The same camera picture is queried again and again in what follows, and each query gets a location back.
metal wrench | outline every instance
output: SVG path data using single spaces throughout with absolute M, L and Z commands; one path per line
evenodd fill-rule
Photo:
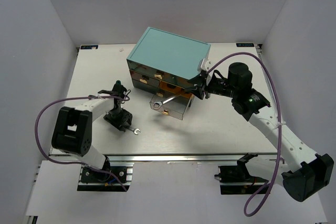
M 169 103 L 171 101 L 173 101 L 174 99 L 176 99 L 177 97 L 179 97 L 181 94 L 184 93 L 184 90 L 181 90 L 180 92 L 176 93 L 175 95 L 167 98 L 164 101 L 161 102 L 154 102 L 153 104 L 153 109 L 158 110 L 162 105 L 165 105 L 166 103 Z
M 140 129 L 138 128 L 133 128 L 131 126 L 126 126 L 125 129 L 129 130 L 129 131 L 132 131 L 135 135 L 138 135 L 138 132 L 140 133 Z

robotic arm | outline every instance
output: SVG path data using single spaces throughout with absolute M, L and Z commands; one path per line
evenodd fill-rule
M 101 98 L 85 102 L 75 108 L 60 109 L 52 136 L 51 145 L 64 153 L 98 170 L 110 171 L 107 156 L 97 151 L 92 143 L 92 123 L 105 114 L 104 119 L 120 131 L 132 124 L 132 114 L 121 107 L 127 89 L 117 81 L 112 91 L 101 90 L 99 94 L 109 94 L 120 99 Z M 109 175 L 93 172 L 95 177 L 104 181 Z
M 188 92 L 200 99 L 208 99 L 210 94 L 232 98 L 234 109 L 277 148 L 276 129 L 279 123 L 276 112 L 270 106 L 270 102 L 252 88 L 252 73 L 247 65 L 240 62 L 231 64 L 227 78 L 218 70 L 214 70 L 214 74 L 208 74 L 206 70 L 209 68 L 210 62 L 204 59 L 199 66 L 201 73 L 189 81 L 194 86 L 188 89 Z M 329 183 L 333 159 L 328 154 L 317 154 L 286 125 L 282 126 L 281 154 L 287 164 L 279 166 L 276 183 L 283 185 L 293 199 L 302 202 Z M 252 176 L 271 180 L 275 162 L 247 154 L 238 160 L 237 166 L 240 176 L 244 179 Z

open-end wrench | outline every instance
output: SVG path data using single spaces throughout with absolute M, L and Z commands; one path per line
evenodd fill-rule
M 131 126 L 126 126 L 125 129 L 129 130 L 129 131 L 132 131 L 135 135 L 138 135 L 138 133 L 140 133 L 140 129 L 138 128 L 133 128 Z

gray wall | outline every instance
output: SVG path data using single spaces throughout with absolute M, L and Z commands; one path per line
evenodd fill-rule
M 320 154 L 336 161 L 336 0 L 287 0 L 264 45 L 284 119 Z M 336 223 L 336 170 L 320 193 Z
M 286 0 L 51 0 L 76 46 L 135 43 L 148 26 L 206 42 L 263 42 Z
M 21 223 L 41 155 L 34 123 L 48 102 L 64 97 L 75 47 L 50 0 L 0 0 L 0 222 Z M 50 147 L 56 109 L 43 117 Z

drawer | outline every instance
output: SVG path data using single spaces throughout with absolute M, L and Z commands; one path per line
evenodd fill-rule
M 133 70 L 133 72 L 137 72 L 140 75 L 144 75 L 147 77 L 154 78 L 157 81 L 163 80 L 164 82 L 171 83 L 173 85 L 182 87 L 182 88 L 189 88 L 192 86 L 192 84 L 188 83 L 188 80 L 175 76 L 170 73 L 166 73 L 163 71 L 156 70 L 154 68 L 136 63 L 134 61 L 127 61 L 128 67 L 130 69 L 130 72 Z
M 141 89 L 141 90 L 144 90 L 146 92 L 149 92 L 151 94 L 156 94 L 156 92 L 158 90 L 157 89 L 158 87 L 154 87 L 154 86 L 145 84 L 143 82 L 140 82 L 140 81 L 137 81 L 137 80 L 134 80 L 134 79 L 132 79 L 132 83 L 133 83 L 134 87 L 136 87 L 138 89 Z
M 132 70 L 130 70 L 130 74 L 131 74 L 132 80 L 140 81 L 144 84 L 151 85 L 151 86 L 154 86 L 156 88 L 160 84 L 159 80 L 148 77 L 147 75 L 144 75 L 144 74 L 132 71 Z
M 173 95 L 174 95 L 173 93 L 168 92 L 166 90 L 157 89 L 156 94 L 153 95 L 152 100 L 150 101 L 151 109 L 161 112 L 164 115 L 169 115 L 174 118 L 182 120 L 184 113 L 187 111 L 188 107 L 190 106 L 194 98 L 193 95 L 190 98 L 179 96 L 173 101 L 168 102 L 159 108 L 155 104 L 156 102 L 164 101 L 165 99 Z
M 170 83 L 166 83 L 164 81 L 160 81 L 160 86 L 159 87 L 160 87 L 160 89 L 162 89 L 164 91 L 171 92 L 173 94 L 177 94 L 177 93 L 179 93 L 183 90 L 181 87 L 172 85 Z M 186 92 L 186 93 L 182 94 L 181 96 L 190 99 L 192 94 L 189 93 L 189 92 Z

